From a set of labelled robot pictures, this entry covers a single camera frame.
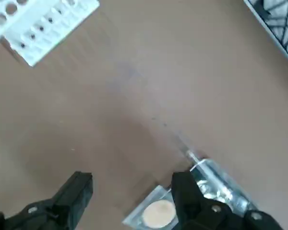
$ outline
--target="cardboard surface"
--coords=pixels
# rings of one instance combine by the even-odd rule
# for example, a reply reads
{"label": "cardboard surface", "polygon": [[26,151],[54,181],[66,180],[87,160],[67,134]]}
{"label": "cardboard surface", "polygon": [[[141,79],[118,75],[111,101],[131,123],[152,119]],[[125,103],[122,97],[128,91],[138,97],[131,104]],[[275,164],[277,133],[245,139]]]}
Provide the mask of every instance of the cardboard surface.
{"label": "cardboard surface", "polygon": [[103,0],[34,68],[0,44],[0,210],[82,170],[95,194],[79,229],[127,229],[186,165],[163,123],[288,229],[288,61],[234,0]]}

